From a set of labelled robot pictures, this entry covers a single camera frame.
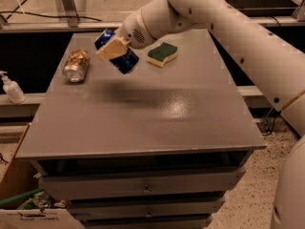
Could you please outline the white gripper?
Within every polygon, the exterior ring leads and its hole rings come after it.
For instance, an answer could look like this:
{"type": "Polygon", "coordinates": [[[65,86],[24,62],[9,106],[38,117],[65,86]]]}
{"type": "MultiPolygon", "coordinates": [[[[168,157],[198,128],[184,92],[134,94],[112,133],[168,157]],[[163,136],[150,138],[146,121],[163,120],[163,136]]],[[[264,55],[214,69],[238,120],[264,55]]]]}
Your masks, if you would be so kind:
{"type": "Polygon", "coordinates": [[[144,8],[126,17],[113,36],[97,52],[102,61],[110,61],[127,53],[128,47],[143,49],[155,42],[153,21],[144,8]]]}

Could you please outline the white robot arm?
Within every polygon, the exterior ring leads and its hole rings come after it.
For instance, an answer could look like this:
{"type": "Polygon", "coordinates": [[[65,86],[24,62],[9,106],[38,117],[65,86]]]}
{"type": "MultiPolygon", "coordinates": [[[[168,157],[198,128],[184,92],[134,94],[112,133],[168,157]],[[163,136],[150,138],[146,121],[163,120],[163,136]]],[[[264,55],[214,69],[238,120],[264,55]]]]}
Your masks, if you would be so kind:
{"type": "Polygon", "coordinates": [[[201,24],[300,135],[276,187],[271,229],[305,229],[305,54],[225,0],[153,0],[130,14],[98,57],[109,61],[201,24]]]}

